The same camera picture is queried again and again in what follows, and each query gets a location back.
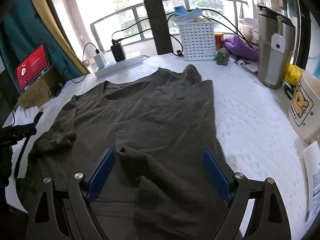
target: cartoon bear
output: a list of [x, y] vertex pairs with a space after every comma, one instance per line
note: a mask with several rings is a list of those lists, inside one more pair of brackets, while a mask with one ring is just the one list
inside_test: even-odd
[[303, 96], [300, 88], [300, 85], [298, 85], [292, 97], [292, 105], [299, 118], [302, 117], [303, 113], [306, 112], [306, 109], [309, 106], [309, 102]]

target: yellow curtain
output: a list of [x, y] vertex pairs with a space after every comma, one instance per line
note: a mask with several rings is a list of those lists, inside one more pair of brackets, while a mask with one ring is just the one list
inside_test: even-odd
[[41, 17], [42, 21], [51, 32], [53, 37], [57, 40], [59, 45], [65, 51], [67, 56], [73, 61], [76, 67], [81, 71], [82, 74], [89, 73], [87, 68], [83, 65], [83, 63], [79, 60], [76, 54], [72, 51], [69, 44], [63, 37], [61, 31], [59, 30], [57, 23], [55, 22], [53, 15], [49, 9], [46, 0], [32, 0], [33, 5], [35, 6], [39, 16]]

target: black power adapter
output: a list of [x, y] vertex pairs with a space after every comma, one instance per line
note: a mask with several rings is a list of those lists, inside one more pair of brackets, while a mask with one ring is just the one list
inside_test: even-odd
[[125, 60], [125, 52], [121, 42], [112, 40], [112, 43], [113, 45], [111, 46], [111, 51], [112, 51], [113, 57], [115, 58], [115, 61], [119, 62], [119, 61]]

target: white power strip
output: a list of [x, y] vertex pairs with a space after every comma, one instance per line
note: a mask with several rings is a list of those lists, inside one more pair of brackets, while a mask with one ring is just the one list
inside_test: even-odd
[[129, 67], [135, 64], [139, 64], [143, 62], [143, 55], [140, 51], [134, 52], [126, 56], [125, 60], [116, 62], [115, 60], [110, 61], [104, 68], [98, 69], [94, 74], [97, 78], [100, 78], [104, 75], [110, 74], [119, 69]]

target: white cup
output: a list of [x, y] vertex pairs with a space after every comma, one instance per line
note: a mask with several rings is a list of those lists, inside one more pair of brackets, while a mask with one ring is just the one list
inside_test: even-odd
[[304, 71], [289, 106], [290, 124], [306, 142], [313, 142], [320, 133], [320, 80]]

